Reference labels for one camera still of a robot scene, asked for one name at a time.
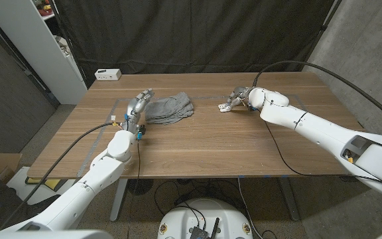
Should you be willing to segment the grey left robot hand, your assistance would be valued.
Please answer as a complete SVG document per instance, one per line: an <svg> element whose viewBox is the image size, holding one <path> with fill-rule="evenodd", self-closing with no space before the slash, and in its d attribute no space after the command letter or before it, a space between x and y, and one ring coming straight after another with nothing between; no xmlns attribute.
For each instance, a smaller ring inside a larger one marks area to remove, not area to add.
<svg viewBox="0 0 382 239"><path fill-rule="evenodd" d="M153 89L149 88L142 91L129 102L125 114L125 126L127 131L132 133L136 132L138 122L141 118L141 112L144 111L145 106L150 102L154 94Z"/></svg>

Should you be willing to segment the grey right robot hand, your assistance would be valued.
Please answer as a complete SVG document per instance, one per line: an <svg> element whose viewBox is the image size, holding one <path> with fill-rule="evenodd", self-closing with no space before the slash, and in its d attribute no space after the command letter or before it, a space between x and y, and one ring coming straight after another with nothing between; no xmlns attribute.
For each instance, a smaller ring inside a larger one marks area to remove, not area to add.
<svg viewBox="0 0 382 239"><path fill-rule="evenodd" d="M221 113L230 112L232 108L242 104L249 107L249 94L253 90L253 87L236 87L229 95L227 102L218 106Z"/></svg>

